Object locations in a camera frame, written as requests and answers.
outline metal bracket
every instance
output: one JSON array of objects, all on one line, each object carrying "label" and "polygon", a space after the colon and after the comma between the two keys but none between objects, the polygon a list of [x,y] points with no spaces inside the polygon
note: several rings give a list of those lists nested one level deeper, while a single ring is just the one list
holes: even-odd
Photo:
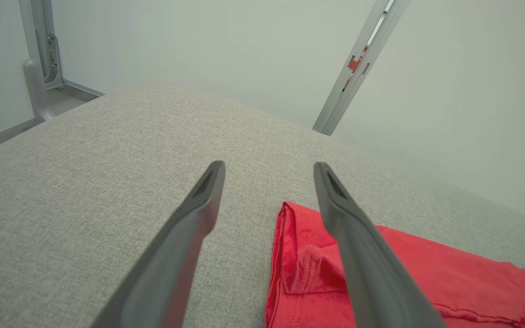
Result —
[{"label": "metal bracket", "polygon": [[50,52],[50,73],[44,78],[46,90],[60,87],[64,84],[62,69],[60,67],[60,52],[58,50],[58,38],[54,33],[48,33],[48,51]]}]

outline fabric fold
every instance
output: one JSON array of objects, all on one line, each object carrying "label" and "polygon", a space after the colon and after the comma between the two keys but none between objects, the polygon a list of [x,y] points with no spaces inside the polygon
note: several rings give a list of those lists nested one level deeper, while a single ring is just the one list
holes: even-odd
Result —
[{"label": "fabric fold", "polygon": [[[525,269],[384,226],[377,229],[448,327],[525,327]],[[283,203],[272,266],[268,328],[355,326],[337,242],[319,212]]]}]

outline textured gray tabletop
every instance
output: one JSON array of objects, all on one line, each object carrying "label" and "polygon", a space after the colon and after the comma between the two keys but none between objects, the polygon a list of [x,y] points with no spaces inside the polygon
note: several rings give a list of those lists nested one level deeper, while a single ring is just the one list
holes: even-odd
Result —
[{"label": "textured gray tabletop", "polygon": [[188,327],[264,326],[277,213],[283,201],[318,208],[319,160],[375,224],[525,267],[522,214],[248,106],[154,85],[0,146],[0,327],[87,327],[217,159],[226,183]]}]

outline folded red garment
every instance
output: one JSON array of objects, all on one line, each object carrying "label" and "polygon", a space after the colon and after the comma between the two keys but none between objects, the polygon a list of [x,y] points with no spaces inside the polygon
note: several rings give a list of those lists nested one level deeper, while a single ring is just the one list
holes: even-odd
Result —
[{"label": "folded red garment", "polygon": [[[448,327],[525,327],[525,269],[377,228]],[[316,210],[285,202],[279,212],[265,325],[355,327],[337,243]]]}]

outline red cloth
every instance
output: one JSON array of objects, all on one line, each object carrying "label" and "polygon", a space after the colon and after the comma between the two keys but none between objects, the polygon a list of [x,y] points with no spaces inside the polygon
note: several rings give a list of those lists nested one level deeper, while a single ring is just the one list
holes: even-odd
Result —
[{"label": "red cloth", "polygon": [[[525,269],[377,228],[448,327],[525,327]],[[283,203],[265,325],[355,327],[337,243],[316,210]]]}]

